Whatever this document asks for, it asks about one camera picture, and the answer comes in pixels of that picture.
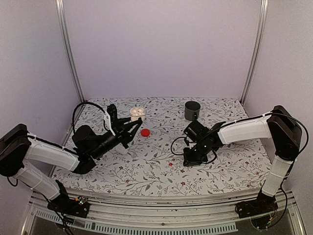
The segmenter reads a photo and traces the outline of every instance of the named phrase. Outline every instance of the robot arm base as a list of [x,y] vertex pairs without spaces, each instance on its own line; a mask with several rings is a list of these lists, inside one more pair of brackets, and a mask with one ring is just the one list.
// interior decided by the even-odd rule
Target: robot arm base
[[275,196],[269,197],[259,193],[257,198],[251,201],[243,201],[236,204],[235,211],[239,218],[246,218],[272,212],[278,209]]
[[87,218],[90,208],[87,198],[78,197],[76,199],[70,199],[63,184],[57,180],[56,182],[60,188],[60,195],[50,200],[48,209],[76,217]]

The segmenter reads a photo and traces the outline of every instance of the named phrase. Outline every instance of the table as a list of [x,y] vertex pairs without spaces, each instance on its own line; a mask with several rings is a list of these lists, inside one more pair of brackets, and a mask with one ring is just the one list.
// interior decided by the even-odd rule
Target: table
[[[143,137],[137,133],[126,155],[113,149],[96,161],[97,166],[86,175],[57,167],[52,178],[67,188],[138,196],[190,196],[260,188],[270,169],[260,140],[224,146],[218,150],[217,160],[201,166],[184,167],[183,156],[171,153],[172,141],[182,136],[190,123],[184,118],[184,104],[189,100],[200,103],[198,121],[209,128],[217,122],[247,117],[239,101],[233,98],[91,99],[90,102],[104,108],[114,103],[119,118],[129,117],[132,107],[144,107],[146,119],[141,129],[149,129],[151,135]],[[81,125],[89,125],[97,134],[105,132],[103,114],[93,106],[84,108],[76,128]],[[71,138],[67,147],[74,147]],[[174,147],[176,152],[182,152],[183,141]]]

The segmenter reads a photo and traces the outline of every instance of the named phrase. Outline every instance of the white wall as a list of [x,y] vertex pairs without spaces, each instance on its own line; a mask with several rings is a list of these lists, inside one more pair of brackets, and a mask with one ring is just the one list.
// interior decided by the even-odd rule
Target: white wall
[[[18,123],[60,143],[78,98],[54,0],[0,0],[0,137]],[[31,190],[0,177],[0,234],[18,235]]]
[[[283,105],[313,139],[313,1],[269,1],[260,57],[246,103],[249,115]],[[273,145],[266,142],[273,155]],[[289,185],[313,234],[313,145],[298,157]]]
[[67,0],[84,95],[240,97],[260,0]]

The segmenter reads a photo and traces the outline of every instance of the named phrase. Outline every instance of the floral pattern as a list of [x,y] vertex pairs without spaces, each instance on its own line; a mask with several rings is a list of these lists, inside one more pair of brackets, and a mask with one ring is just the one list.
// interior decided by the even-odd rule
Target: floral pattern
[[[77,175],[57,167],[53,178],[68,188],[94,192],[140,196],[173,196],[226,193],[259,188],[270,168],[270,161],[260,140],[244,144],[229,144],[220,148],[218,158],[211,164],[184,167],[183,156],[170,151],[172,141],[183,135],[190,123],[184,118],[184,104],[195,100],[201,105],[198,121],[212,127],[215,123],[247,117],[237,99],[231,98],[104,98],[90,102],[106,107],[117,106],[119,118],[129,117],[132,107],[144,107],[146,119],[141,127],[151,131],[143,137],[140,131],[122,155],[111,150],[86,175]],[[103,114],[93,106],[86,106],[76,128],[89,125],[101,134]],[[69,139],[67,147],[74,147]],[[174,144],[182,152],[183,140]]]

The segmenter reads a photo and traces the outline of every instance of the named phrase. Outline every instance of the red cap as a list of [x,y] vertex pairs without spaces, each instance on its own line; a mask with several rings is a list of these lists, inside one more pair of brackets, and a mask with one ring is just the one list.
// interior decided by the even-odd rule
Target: red cap
[[150,135],[150,131],[148,129],[143,129],[141,131],[141,135],[144,137],[148,137]]

